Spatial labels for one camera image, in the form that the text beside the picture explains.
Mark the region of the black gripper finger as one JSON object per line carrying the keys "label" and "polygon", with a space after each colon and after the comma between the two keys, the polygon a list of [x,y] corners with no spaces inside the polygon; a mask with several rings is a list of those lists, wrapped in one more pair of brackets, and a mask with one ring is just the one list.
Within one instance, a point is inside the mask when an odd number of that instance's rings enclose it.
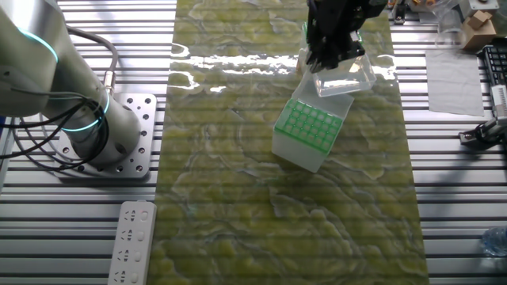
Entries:
{"label": "black gripper finger", "polygon": [[355,59],[357,57],[360,57],[365,54],[365,50],[361,47],[356,50],[350,50],[344,53],[341,53],[338,57],[336,62],[332,65],[332,69],[336,69],[339,67],[340,63],[344,62],[345,60],[349,59]]}
{"label": "black gripper finger", "polygon": [[307,67],[312,74],[316,74],[323,70],[329,70],[330,55],[326,53],[317,53],[309,51],[307,55]]}

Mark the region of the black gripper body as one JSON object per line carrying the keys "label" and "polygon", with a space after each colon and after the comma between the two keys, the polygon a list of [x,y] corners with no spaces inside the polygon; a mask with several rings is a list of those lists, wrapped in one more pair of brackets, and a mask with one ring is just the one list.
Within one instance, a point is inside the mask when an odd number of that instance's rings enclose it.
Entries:
{"label": "black gripper body", "polygon": [[308,0],[307,43],[312,56],[361,56],[356,34],[376,17],[376,0]]}

